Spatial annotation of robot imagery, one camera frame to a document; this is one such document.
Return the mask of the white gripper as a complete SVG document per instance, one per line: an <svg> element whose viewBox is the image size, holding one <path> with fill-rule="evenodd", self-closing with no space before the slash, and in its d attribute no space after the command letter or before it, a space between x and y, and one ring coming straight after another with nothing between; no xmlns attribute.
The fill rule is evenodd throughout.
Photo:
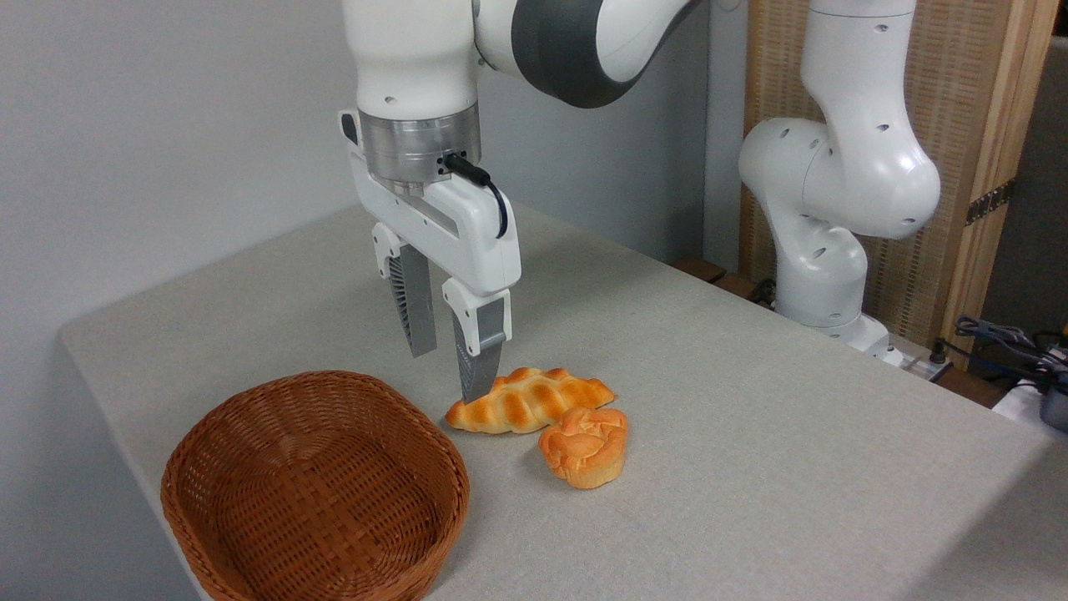
<svg viewBox="0 0 1068 601"><path fill-rule="evenodd" d="M400 193L371 175L370 145L358 132L357 114L340 113L340 127L349 140L358 199L379 221L371 230L379 274L390 286L413 357L437 347L428 259L454 276L442 290L454 326L462 399L473 402L491 391L502 347L512 339L508 288L521 276L514 212L507 206L511 225L500 237L494 194L461 176L425 184L419 195Z"/></svg>

